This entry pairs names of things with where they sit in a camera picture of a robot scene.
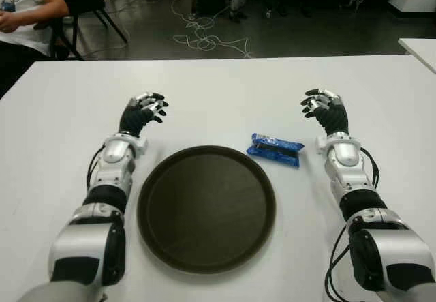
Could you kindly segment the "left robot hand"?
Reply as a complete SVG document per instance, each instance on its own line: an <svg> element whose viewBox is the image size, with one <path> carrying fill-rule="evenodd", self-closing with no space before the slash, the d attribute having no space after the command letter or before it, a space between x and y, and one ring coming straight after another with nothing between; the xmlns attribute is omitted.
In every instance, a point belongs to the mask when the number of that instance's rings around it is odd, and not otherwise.
<svg viewBox="0 0 436 302"><path fill-rule="evenodd" d="M138 138L148 123L163 123L164 108L168 106L165 97L159 93L146 92L131 98L121 115L119 132Z"/></svg>

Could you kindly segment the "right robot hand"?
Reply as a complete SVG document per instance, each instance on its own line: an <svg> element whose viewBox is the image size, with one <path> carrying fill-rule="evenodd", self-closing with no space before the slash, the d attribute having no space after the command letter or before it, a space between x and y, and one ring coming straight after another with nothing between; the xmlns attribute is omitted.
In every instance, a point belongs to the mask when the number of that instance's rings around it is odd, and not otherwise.
<svg viewBox="0 0 436 302"><path fill-rule="evenodd" d="M315 117L327 136L349 134L347 111L339 95L326 89L311 89L305 95L306 98L300 103L304 106L302 113L305 118Z"/></svg>

